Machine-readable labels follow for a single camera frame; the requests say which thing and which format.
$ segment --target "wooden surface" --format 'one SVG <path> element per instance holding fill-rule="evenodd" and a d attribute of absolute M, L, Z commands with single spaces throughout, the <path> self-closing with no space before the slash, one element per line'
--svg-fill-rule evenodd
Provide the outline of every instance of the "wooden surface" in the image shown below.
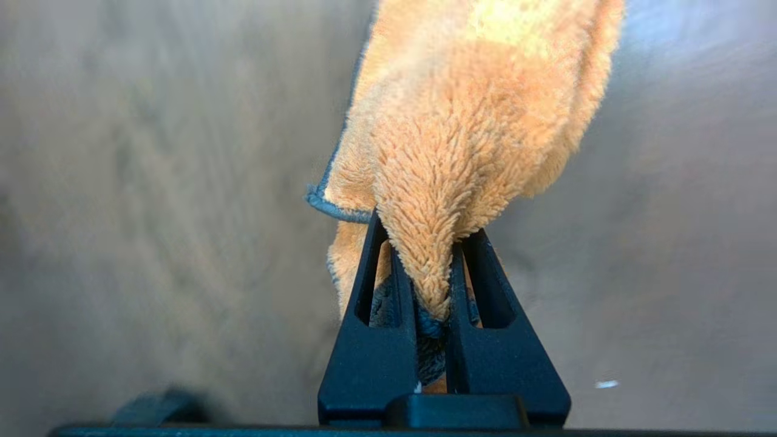
<path fill-rule="evenodd" d="M 571 426 L 777 428 L 775 5 L 630 2 L 581 154 L 490 229 Z M 315 421 L 333 222 L 302 196 L 369 9 L 0 0 L 0 435 L 170 384 Z"/>

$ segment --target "orange microfiber towel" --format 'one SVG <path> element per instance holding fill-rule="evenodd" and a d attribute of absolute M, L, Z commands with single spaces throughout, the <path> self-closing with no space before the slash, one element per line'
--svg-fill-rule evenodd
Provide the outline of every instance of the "orange microfiber towel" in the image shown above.
<path fill-rule="evenodd" d="M 547 188 L 605 92 L 622 0 L 383 0 L 347 122 L 308 202 L 341 220 L 329 268 L 344 311 L 377 208 L 432 319 L 454 241 Z M 387 277 L 383 248 L 376 285 Z"/>

